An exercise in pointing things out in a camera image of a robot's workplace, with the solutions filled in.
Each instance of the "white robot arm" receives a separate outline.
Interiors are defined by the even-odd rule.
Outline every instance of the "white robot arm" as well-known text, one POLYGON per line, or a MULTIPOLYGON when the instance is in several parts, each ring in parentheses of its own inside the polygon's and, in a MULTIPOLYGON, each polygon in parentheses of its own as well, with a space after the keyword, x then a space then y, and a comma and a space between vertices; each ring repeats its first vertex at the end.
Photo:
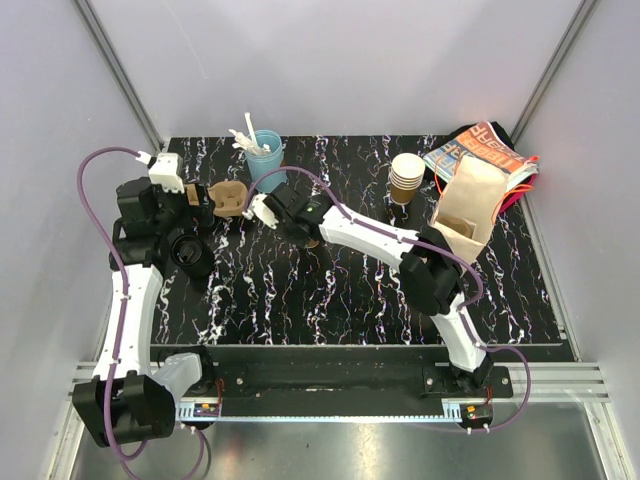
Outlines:
MULTIPOLYGON (((486 352, 468 335, 458 311, 463 301, 460 269, 442 257, 399 241, 401 238, 426 240, 449 250, 446 240, 435 229, 429 232, 432 236, 429 240, 415 230, 392 227, 344 205, 340 207, 322 196, 305 199, 281 184, 269 195, 254 196, 245 217, 257 216, 285 239, 300 246, 307 245, 309 239, 345 245, 399 271, 407 302, 431 317, 447 346, 451 365, 470 374, 474 379, 472 383, 481 383, 490 365, 486 352), (374 228, 365 227, 363 223, 374 228)), ((469 318, 466 309, 463 313, 469 318)), ((471 329, 477 338, 473 325, 471 329)))
POLYGON ((173 355, 157 372, 151 372, 153 311, 169 255, 192 277, 207 275, 213 268, 213 254, 204 242, 175 230, 192 227, 194 218, 201 227, 212 223, 213 214, 206 205, 203 187, 190 185, 191 190, 185 193, 178 155, 140 155, 138 159, 149 167, 149 176, 126 182, 116 190, 121 217, 112 236, 128 277, 124 322, 120 322, 123 275, 111 257, 113 300, 105 344, 91 382, 77 384, 72 395, 76 411, 100 446, 108 445, 105 396, 110 396, 114 437, 118 444, 125 444, 169 436, 183 395, 194 386, 203 389, 213 385, 213 365, 204 347, 173 355), (170 240, 174 233, 177 237, 170 240), (114 374, 110 371, 118 338, 114 374), (113 386, 107 391, 110 374, 113 386))

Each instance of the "black marble surface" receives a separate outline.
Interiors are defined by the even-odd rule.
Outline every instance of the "black marble surface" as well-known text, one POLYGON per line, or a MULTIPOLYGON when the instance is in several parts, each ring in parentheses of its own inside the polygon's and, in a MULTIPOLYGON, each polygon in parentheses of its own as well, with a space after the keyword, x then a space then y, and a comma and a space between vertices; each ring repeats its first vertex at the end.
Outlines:
MULTIPOLYGON (((402 152, 422 154, 435 136, 283 138, 287 165, 302 166, 330 184, 350 208, 419 230, 438 193, 426 179, 406 207, 391 206, 388 171, 402 152)), ((184 178, 211 185, 250 183, 231 138, 174 138, 169 151, 185 160, 184 178)), ((320 189, 289 172, 299 192, 320 189)), ((169 266, 156 308, 155 344, 433 344, 430 319, 409 308, 397 272, 339 245, 312 250, 278 239, 258 223, 223 219, 207 240, 213 274, 194 283, 169 266)), ((485 296, 469 312, 479 334, 497 343, 557 343, 555 317, 518 205, 499 217, 475 263, 485 296)), ((468 288, 468 276, 465 277, 468 288)))

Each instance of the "stack of paper cups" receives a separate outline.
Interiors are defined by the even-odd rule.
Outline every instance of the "stack of paper cups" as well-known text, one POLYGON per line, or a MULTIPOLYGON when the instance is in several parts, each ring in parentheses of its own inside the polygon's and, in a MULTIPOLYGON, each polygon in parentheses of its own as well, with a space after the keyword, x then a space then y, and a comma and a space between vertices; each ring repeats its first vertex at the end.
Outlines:
POLYGON ((391 201, 406 205, 416 194, 422 183, 425 163, 413 153, 401 153, 391 162, 391 201))

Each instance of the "tan object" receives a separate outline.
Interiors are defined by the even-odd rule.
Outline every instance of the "tan object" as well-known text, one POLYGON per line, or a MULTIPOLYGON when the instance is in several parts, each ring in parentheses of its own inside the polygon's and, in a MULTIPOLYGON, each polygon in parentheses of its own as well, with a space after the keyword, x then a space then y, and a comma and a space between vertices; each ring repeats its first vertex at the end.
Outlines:
POLYGON ((196 190, 196 186, 193 183, 187 183, 184 186, 184 188, 187 191, 187 201, 189 202, 189 205, 192 205, 194 207, 197 207, 198 205, 200 205, 200 200, 198 200, 198 191, 196 190))
POLYGON ((216 217, 239 217, 247 200, 247 187, 236 180, 218 182, 207 189, 214 201, 213 214, 216 217))
POLYGON ((409 203, 422 183, 425 163, 413 153, 401 153, 391 162, 391 201, 398 205, 409 203))
POLYGON ((396 205, 406 205, 416 195, 418 187, 411 188, 409 190, 403 190, 391 184, 391 201, 396 205))
POLYGON ((442 192, 431 226, 465 262, 475 261, 491 238, 494 210, 507 191, 508 179, 499 168, 465 155, 442 192))

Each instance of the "paper bag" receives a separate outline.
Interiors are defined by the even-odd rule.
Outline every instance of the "paper bag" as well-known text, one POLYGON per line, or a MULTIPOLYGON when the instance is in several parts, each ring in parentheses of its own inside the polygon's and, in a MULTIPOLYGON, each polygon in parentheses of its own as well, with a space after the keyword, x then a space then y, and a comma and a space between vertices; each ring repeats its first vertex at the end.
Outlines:
POLYGON ((442 232, 451 251, 472 263, 493 232, 496 205, 507 191, 508 175, 499 168, 465 155, 442 192, 431 226, 442 232))

